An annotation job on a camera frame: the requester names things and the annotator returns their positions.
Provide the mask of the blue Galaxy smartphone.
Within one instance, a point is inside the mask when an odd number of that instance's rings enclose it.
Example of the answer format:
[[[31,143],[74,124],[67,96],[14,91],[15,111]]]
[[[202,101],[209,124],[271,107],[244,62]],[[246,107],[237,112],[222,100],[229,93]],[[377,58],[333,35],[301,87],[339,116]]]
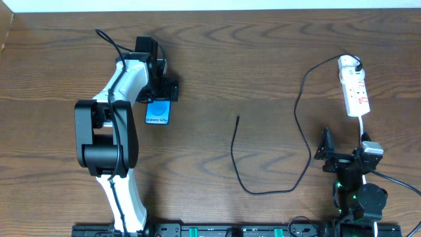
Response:
[[[145,114],[146,124],[167,125],[170,121],[170,101],[154,101],[147,105]]]

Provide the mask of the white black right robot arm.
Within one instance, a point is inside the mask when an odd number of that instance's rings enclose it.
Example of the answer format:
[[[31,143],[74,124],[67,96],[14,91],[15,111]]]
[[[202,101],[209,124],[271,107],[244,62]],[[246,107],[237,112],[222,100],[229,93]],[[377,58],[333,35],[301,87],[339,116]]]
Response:
[[[335,152],[335,145],[329,128],[325,128],[317,152],[316,160],[323,160],[324,172],[336,174],[333,187],[334,204],[339,209],[339,218],[332,225],[339,234],[341,226],[370,226],[382,219],[388,194],[383,188],[364,181],[363,176],[374,170],[382,160],[384,149],[373,142],[365,132],[360,137],[361,144],[350,154]]]

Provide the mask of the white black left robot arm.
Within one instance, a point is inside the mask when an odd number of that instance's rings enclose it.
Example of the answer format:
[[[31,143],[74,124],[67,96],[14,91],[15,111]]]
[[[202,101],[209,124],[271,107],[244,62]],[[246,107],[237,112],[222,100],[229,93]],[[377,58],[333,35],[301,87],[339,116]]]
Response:
[[[148,212],[137,189],[134,168],[139,141],[134,105],[146,104],[145,123],[167,125],[178,83],[165,77],[166,59],[127,53],[103,90],[75,104],[77,160],[98,181],[114,215],[112,234],[152,236]]]

